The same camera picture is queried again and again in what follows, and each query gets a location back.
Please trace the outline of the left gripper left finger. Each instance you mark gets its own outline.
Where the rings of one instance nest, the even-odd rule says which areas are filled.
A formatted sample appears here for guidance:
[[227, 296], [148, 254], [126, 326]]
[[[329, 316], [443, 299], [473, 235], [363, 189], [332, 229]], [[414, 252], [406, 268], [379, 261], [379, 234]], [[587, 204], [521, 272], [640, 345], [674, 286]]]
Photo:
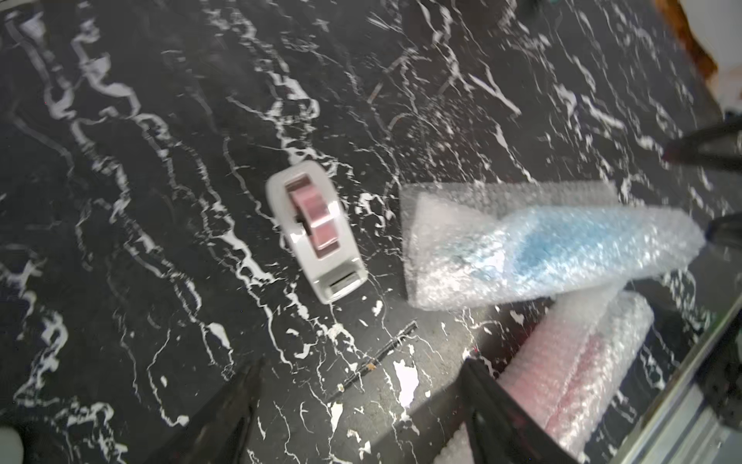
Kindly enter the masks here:
[[243, 365], [149, 463], [242, 463], [257, 421], [263, 362]]

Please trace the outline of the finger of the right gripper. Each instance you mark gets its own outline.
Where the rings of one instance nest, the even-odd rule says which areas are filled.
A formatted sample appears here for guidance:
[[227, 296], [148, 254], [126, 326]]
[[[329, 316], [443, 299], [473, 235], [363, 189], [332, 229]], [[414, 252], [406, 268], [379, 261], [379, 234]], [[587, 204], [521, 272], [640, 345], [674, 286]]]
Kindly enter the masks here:
[[742, 214], [734, 213], [709, 222], [705, 231], [708, 243], [732, 249], [742, 248]]
[[741, 133], [741, 116], [736, 115], [715, 125], [692, 131], [670, 140], [664, 147], [662, 160], [704, 168], [741, 172], [741, 155], [713, 148], [722, 139]]

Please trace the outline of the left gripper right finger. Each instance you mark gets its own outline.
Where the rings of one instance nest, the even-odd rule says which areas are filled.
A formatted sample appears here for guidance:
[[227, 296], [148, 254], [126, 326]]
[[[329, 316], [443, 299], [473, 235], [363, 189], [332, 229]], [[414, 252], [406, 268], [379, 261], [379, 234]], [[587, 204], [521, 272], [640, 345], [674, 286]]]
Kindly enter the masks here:
[[464, 361], [459, 372], [459, 389], [466, 404], [465, 424], [474, 462], [577, 463], [480, 361]]

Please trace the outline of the grey tape dispenser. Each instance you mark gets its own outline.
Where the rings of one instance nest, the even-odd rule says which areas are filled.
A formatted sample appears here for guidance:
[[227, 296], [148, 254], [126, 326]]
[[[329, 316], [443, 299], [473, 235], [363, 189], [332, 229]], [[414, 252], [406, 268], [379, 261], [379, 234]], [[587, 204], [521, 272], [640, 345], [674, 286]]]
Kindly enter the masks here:
[[274, 174], [266, 196], [303, 274], [319, 301], [332, 304], [368, 278], [334, 184], [320, 164], [305, 160]]

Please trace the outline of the bubble wrap sheet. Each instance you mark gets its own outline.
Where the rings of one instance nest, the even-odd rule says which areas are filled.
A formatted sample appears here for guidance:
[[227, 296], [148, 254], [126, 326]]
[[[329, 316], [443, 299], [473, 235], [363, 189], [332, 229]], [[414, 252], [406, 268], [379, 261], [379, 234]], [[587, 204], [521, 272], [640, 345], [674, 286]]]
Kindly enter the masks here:
[[424, 310], [653, 278], [705, 246], [684, 211], [623, 204], [602, 181], [407, 184], [399, 199], [407, 294]]
[[[537, 369], [561, 371], [563, 378], [556, 380], [555, 385], [564, 389], [566, 379], [574, 372], [578, 358], [585, 351], [591, 336], [595, 333], [606, 334], [614, 349], [616, 362], [613, 395], [605, 403], [605, 414], [645, 342], [653, 321], [654, 312], [649, 302], [635, 291], [606, 285], [566, 293], [556, 298], [555, 304], [504, 371], [499, 376], [489, 372], [521, 406], [519, 400], [523, 396], [516, 389], [523, 387], [527, 380], [535, 379]], [[584, 449], [585, 446], [579, 454], [565, 451], [578, 460]], [[437, 463], [476, 463], [473, 461], [465, 418], [434, 460]]]

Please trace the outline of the blue wine bottle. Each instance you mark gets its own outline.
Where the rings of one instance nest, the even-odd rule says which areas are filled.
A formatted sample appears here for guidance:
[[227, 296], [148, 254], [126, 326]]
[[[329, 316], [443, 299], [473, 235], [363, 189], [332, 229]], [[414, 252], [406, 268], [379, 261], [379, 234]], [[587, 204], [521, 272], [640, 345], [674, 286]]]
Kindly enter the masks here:
[[660, 207], [533, 207], [457, 241], [473, 276], [568, 288], [651, 278], [689, 265], [705, 234], [684, 212]]

